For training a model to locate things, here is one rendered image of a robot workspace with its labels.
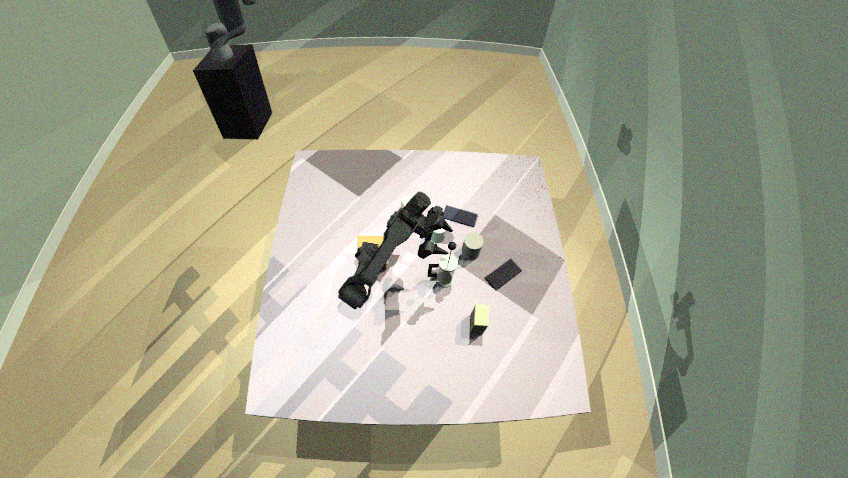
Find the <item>glass french press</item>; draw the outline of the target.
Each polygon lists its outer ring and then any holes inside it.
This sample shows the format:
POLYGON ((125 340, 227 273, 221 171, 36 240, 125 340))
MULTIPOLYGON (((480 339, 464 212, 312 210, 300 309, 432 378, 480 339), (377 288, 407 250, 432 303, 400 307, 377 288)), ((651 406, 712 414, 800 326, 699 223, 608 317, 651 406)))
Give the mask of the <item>glass french press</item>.
POLYGON ((443 255, 439 259, 439 264, 429 264, 428 267, 428 277, 435 277, 435 281, 437 285, 443 288, 448 288, 453 285, 455 281, 455 271, 458 266, 458 260, 455 256, 451 255, 452 250, 455 250, 457 247, 455 242, 450 242, 448 244, 448 248, 451 250, 450 254, 443 255), (431 274, 432 268, 438 268, 436 274, 431 274))

